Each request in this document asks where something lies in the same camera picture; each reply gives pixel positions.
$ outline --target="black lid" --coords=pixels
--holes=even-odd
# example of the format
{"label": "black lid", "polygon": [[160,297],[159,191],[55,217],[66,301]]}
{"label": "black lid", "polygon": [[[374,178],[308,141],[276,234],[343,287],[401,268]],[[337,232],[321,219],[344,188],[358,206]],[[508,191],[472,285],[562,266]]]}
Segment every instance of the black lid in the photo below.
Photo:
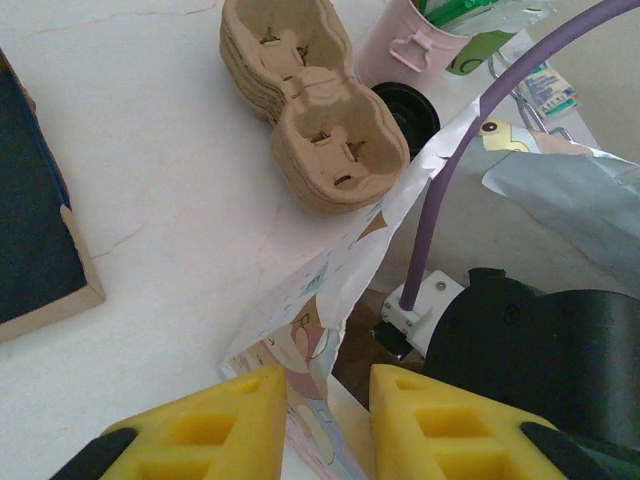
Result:
{"label": "black lid", "polygon": [[387,104],[398,122],[413,160],[440,130],[436,109],[419,91],[402,83],[381,83],[373,87],[373,91]]}

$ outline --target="pink cup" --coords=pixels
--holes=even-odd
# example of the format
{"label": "pink cup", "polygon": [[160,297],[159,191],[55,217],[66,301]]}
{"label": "pink cup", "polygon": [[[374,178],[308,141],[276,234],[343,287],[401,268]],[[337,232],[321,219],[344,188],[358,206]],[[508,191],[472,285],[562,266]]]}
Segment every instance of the pink cup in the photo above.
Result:
{"label": "pink cup", "polygon": [[434,27],[411,0],[391,0],[358,55],[356,74],[369,88],[399,82],[421,90],[471,38]]}

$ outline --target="white marble surface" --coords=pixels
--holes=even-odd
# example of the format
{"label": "white marble surface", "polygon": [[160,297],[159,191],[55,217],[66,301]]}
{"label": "white marble surface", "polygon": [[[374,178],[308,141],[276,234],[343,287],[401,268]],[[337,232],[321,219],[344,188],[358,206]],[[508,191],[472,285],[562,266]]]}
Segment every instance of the white marble surface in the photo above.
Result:
{"label": "white marble surface", "polygon": [[[0,45],[108,296],[0,345],[1,478],[48,478],[111,423],[222,380],[251,304],[349,222],[307,215],[287,190],[269,125],[220,60],[221,2],[1,2]],[[385,2],[335,3],[357,48]],[[489,82],[428,93],[446,121]],[[518,120],[510,103],[498,115]],[[283,478],[315,475],[288,452]]]}

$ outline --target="crack in marble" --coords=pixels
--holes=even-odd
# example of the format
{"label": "crack in marble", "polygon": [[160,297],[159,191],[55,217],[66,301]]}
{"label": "crack in marble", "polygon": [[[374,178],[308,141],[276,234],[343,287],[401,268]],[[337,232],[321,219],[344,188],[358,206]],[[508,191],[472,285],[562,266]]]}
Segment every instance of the crack in marble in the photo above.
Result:
{"label": "crack in marble", "polygon": [[131,240],[133,237],[135,237],[138,233],[140,233],[142,230],[144,230],[144,227],[146,227],[147,224],[142,224],[140,225],[140,227],[138,227],[134,232],[130,233],[129,235],[127,235],[126,237],[121,238],[120,240],[116,241],[109,250],[107,250],[104,253],[101,253],[99,255],[95,255],[93,257],[91,257],[91,260],[96,260],[97,258],[102,258],[102,257],[106,257],[107,255],[110,255],[113,253],[113,251],[119,247],[120,245],[122,245],[124,242],[126,242],[127,240]]}
{"label": "crack in marble", "polygon": [[107,22],[114,18],[119,17],[187,17],[189,15],[195,15],[198,13],[208,12],[209,10],[213,10],[218,6],[218,2],[209,5],[208,7],[199,8],[197,10],[189,10],[187,12],[123,12],[123,13],[114,13],[113,15],[109,15],[108,17],[98,18],[96,20],[90,20],[88,22],[78,23],[76,25],[66,25],[64,27],[54,27],[54,28],[44,28],[42,30],[36,30],[35,32],[31,32],[29,35],[38,35],[42,33],[54,33],[61,32],[65,30],[71,30],[73,28],[86,27],[88,25],[98,25],[100,23]]}

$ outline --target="purple cable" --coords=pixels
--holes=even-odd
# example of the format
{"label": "purple cable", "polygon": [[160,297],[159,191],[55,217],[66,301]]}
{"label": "purple cable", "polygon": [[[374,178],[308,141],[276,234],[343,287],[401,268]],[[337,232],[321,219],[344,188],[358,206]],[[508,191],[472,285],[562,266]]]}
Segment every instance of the purple cable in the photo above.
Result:
{"label": "purple cable", "polygon": [[407,280],[400,298],[400,307],[402,309],[413,310],[420,291],[422,275],[427,267],[427,257],[429,256],[438,213],[449,186],[449,181],[462,154],[489,114],[531,71],[548,60],[553,54],[595,27],[638,7],[640,7],[640,0],[602,0],[597,5],[569,20],[532,47],[531,50],[500,75],[500,78],[480,97],[480,115],[471,124],[455,153],[447,161],[442,171],[433,179],[427,190],[427,196],[420,214],[420,223],[418,223],[415,245],[411,254]]}

